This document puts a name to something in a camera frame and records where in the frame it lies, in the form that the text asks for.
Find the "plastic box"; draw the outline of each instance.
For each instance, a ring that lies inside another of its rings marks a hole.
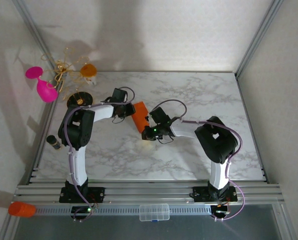
[[[170,219],[169,205],[164,204],[146,204],[139,207],[141,222],[158,222]]]

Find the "pink cup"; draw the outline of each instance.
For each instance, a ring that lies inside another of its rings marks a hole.
[[[34,66],[29,68],[25,76],[29,79],[37,79],[37,91],[40,95],[41,99],[46,103],[51,103],[58,97],[58,92],[54,88],[54,86],[47,81],[43,81],[40,79],[40,76],[43,74],[43,69],[39,66]]]

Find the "white marble table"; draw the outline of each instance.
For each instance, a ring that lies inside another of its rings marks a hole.
[[[206,120],[218,116],[241,134],[244,145],[232,160],[233,180],[263,180],[260,164],[242,106],[233,73],[191,72],[101,72],[97,85],[83,87],[95,102],[111,96],[114,88],[132,87],[134,103],[143,101],[150,111],[166,99],[179,99],[188,106],[185,120]],[[164,104],[172,118],[183,113],[177,102]],[[66,101],[59,99],[49,134],[57,136],[67,110]],[[113,124],[111,119],[96,122],[86,151],[86,168],[91,180],[206,180],[210,160],[198,140],[177,137],[166,145],[141,140],[132,118]],[[39,179],[65,179],[68,173],[67,149],[54,150],[45,145]]]

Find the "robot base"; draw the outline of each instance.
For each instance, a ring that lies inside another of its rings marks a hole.
[[[91,204],[103,203],[104,199],[104,187],[88,187],[88,180],[82,185],[78,186],[80,193],[86,198]],[[68,181],[65,182],[65,187],[61,189],[60,203],[66,204],[83,204],[83,199],[78,195],[73,184]]]
[[[233,186],[228,186],[221,194],[211,192],[213,189],[210,191],[210,186],[195,186],[192,189],[193,193],[190,193],[190,197],[194,199],[195,203],[238,202],[237,193]]]

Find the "orange cup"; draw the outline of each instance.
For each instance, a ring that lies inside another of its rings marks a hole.
[[[30,218],[35,212],[36,208],[34,205],[21,201],[15,201],[9,206],[9,214],[17,217]]]
[[[90,63],[84,65],[80,70],[80,73],[82,74],[82,76],[86,78],[94,77],[97,74],[97,72],[98,72],[97,68]]]
[[[134,104],[134,108],[135,108],[135,114],[131,116],[139,133],[142,133],[144,130],[144,127],[149,126],[149,123],[145,119],[145,117],[148,115],[149,112],[142,101]]]

